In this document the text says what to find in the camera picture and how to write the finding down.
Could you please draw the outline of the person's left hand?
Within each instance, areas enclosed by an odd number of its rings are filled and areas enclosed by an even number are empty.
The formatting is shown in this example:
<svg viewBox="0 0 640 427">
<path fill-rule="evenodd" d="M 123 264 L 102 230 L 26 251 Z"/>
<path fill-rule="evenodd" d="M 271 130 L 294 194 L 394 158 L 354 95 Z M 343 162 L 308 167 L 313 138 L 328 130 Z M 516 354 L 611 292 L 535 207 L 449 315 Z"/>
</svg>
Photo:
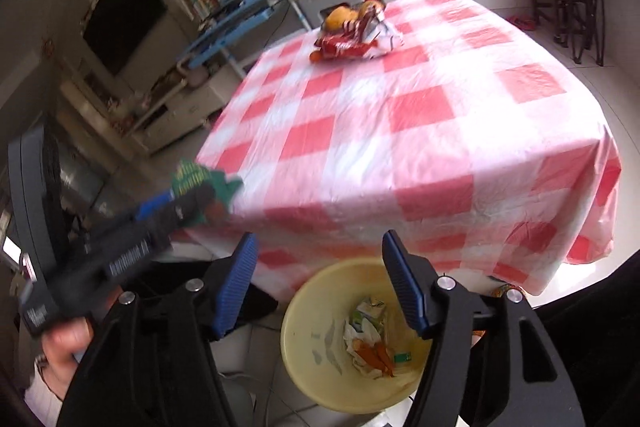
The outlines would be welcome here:
<svg viewBox="0 0 640 427">
<path fill-rule="evenodd" d="M 42 352 L 46 358 L 41 377 L 50 392 L 61 401 L 78 367 L 75 355 L 88 348 L 93 334 L 93 326 L 88 319 L 75 317 L 55 324 L 41 336 Z"/>
</svg>

